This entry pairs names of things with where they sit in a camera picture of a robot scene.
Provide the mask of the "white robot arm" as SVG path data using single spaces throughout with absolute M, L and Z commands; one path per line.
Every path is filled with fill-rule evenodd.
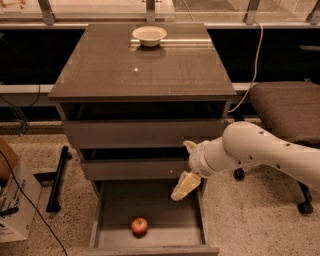
M 273 167 L 320 191 L 320 150 L 284 141 L 255 124 L 234 122 L 217 139 L 198 144 L 184 141 L 183 145 L 189 153 L 190 171 L 181 174 L 172 200 L 182 200 L 202 178 L 250 164 Z

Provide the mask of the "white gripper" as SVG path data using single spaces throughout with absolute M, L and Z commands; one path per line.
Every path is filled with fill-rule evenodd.
M 217 156 L 220 150 L 220 140 L 203 141 L 196 144 L 185 140 L 183 145 L 189 153 L 189 167 L 191 172 L 184 171 L 171 193 L 171 199 L 180 201 L 196 189 L 201 178 L 209 178 L 219 171 Z

